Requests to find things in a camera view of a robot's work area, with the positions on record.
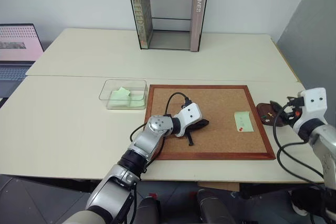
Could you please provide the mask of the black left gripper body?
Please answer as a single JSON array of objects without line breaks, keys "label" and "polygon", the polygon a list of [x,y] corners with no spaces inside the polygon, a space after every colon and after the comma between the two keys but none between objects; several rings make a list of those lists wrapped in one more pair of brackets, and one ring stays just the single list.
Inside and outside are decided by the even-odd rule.
[{"label": "black left gripper body", "polygon": [[205,120],[200,120],[196,123],[193,123],[189,125],[186,129],[185,132],[193,132],[202,129],[205,126]]}]

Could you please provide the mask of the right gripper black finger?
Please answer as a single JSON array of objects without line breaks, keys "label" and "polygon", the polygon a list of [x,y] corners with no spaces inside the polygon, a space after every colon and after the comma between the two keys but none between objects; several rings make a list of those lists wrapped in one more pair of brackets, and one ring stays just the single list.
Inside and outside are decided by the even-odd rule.
[{"label": "right gripper black finger", "polygon": [[274,112],[280,112],[284,110],[283,106],[281,106],[278,102],[270,101],[270,105]]},{"label": "right gripper black finger", "polygon": [[283,126],[289,125],[289,117],[284,114],[276,115],[275,120],[274,120],[274,125],[276,127],[283,127]]}]

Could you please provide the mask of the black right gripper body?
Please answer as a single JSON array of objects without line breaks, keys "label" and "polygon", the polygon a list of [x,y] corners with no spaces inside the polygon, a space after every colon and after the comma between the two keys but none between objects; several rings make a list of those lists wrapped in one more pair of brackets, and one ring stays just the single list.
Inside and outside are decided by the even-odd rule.
[{"label": "black right gripper body", "polygon": [[285,112],[286,121],[297,121],[302,116],[303,103],[287,103],[286,109],[290,109]]}]

